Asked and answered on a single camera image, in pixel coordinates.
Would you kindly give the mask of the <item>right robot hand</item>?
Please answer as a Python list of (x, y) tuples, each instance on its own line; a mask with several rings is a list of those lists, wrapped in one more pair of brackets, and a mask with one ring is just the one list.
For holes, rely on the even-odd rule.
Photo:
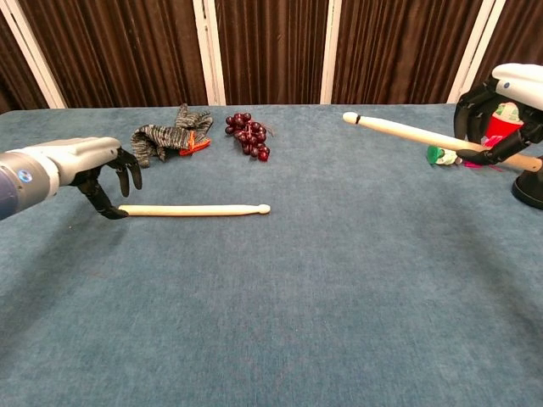
[(458, 150), (461, 159), (479, 165), (498, 164), (542, 141), (542, 67), (517, 63), (496, 66), (487, 80), (460, 96), (454, 113), (455, 138), (480, 144), (492, 115), (504, 103), (517, 107), (522, 126), (489, 150)]

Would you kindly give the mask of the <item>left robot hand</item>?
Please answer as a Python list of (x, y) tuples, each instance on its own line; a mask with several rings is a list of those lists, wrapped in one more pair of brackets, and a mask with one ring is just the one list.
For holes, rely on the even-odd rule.
[(129, 195), (131, 184), (137, 190), (143, 186), (137, 158), (113, 137), (71, 139), (54, 156), (53, 161), (59, 168), (60, 184), (77, 187), (97, 212), (110, 220), (126, 218), (128, 213), (116, 208), (99, 185), (101, 169), (108, 166), (115, 171), (125, 198)]

